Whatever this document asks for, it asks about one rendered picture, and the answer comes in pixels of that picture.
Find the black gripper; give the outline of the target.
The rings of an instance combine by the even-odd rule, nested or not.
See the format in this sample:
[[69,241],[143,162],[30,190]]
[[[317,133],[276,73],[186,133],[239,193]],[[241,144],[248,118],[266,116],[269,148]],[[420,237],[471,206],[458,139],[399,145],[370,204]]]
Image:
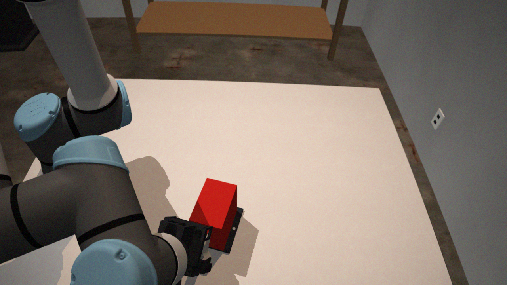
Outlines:
[[165,217],[164,220],[160,221],[158,233],[173,235],[185,248],[188,257],[185,276],[195,277],[211,271],[211,255],[208,248],[212,229],[213,226],[208,227],[176,218],[176,216]]

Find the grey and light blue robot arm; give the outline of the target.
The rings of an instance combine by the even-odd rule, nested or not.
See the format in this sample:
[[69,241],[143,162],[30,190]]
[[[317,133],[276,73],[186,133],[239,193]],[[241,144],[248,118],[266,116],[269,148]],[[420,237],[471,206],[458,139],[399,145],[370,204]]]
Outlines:
[[185,248],[151,234],[117,144],[100,136],[129,125],[132,109],[123,82],[105,71],[81,1],[16,1],[69,89],[31,97],[14,117],[43,175],[13,185],[0,143],[0,264],[76,235],[69,285],[181,285]]

